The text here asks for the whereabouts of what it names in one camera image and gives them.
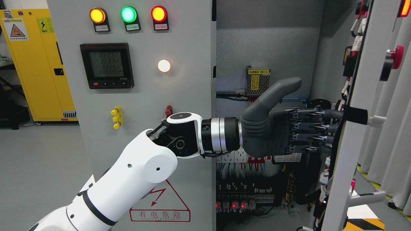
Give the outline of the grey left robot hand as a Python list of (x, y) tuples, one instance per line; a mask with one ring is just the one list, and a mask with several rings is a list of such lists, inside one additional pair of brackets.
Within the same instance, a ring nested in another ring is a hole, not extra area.
[(280, 100), (302, 85), (301, 78), (277, 81), (241, 114), (242, 147), (254, 158), (286, 154), (290, 141), (319, 142), (323, 119), (341, 119), (343, 111), (314, 107), (276, 108)]

